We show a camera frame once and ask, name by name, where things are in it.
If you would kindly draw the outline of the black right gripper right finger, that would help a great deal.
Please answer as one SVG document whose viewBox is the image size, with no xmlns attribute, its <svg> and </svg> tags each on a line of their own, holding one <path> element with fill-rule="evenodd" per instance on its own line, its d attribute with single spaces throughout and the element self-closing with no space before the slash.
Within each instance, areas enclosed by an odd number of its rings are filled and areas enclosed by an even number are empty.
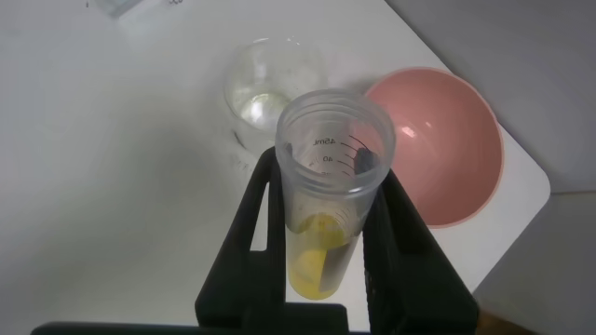
<svg viewBox="0 0 596 335">
<path fill-rule="evenodd" d="M 476 332 L 476 300 L 392 172 L 364 225 L 363 258 L 372 334 Z"/>
</svg>

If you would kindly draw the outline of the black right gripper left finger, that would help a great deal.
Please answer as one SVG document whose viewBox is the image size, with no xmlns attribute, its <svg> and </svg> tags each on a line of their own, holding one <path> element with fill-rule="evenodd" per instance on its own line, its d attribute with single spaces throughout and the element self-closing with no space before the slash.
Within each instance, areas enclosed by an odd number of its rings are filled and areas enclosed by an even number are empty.
<svg viewBox="0 0 596 335">
<path fill-rule="evenodd" d="M 266 248 L 251 250 L 264 196 L 268 196 Z M 195 312 L 201 327 L 239 327 L 252 310 L 280 307 L 286 295 L 285 217 L 280 170 L 273 147 L 259 158 Z"/>
</svg>

